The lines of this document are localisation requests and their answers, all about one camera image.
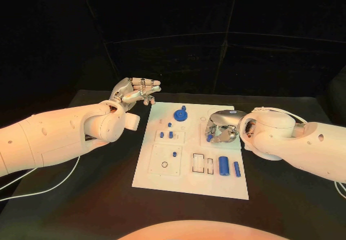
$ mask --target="table surface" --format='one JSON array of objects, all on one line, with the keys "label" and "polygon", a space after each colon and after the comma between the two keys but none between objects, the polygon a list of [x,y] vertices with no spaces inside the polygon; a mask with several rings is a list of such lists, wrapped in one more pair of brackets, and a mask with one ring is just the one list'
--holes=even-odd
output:
[{"label": "table surface", "polygon": [[[111,92],[81,90],[71,107],[100,103]],[[154,94],[157,102],[286,109],[310,122],[329,118],[310,97]],[[286,161],[268,161],[242,152],[250,200],[131,187],[150,106],[137,103],[137,131],[81,156],[75,172],[51,192],[12,199],[0,215],[3,239],[116,239],[143,227],[178,220],[240,224],[289,239],[345,239],[346,201],[335,183],[299,170]],[[55,186],[77,160],[38,169],[15,195]]]}]

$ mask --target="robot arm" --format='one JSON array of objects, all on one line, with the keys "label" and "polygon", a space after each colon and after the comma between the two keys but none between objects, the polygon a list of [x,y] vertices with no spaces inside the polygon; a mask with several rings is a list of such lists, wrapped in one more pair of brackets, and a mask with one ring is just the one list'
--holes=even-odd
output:
[{"label": "robot arm", "polygon": [[124,128],[136,131],[140,117],[127,111],[136,101],[156,103],[160,82],[124,78],[110,100],[32,115],[0,129],[0,176],[59,164],[117,141]]},{"label": "robot arm", "polygon": [[[306,122],[293,115],[303,121],[296,123],[290,115],[281,109],[265,107],[255,108],[250,114],[219,111],[211,115],[205,134],[212,135],[209,139],[215,143],[229,142],[240,134],[245,149],[261,158],[284,159],[296,168],[346,183],[346,128]],[[211,131],[214,124],[219,126],[219,136]]]}]

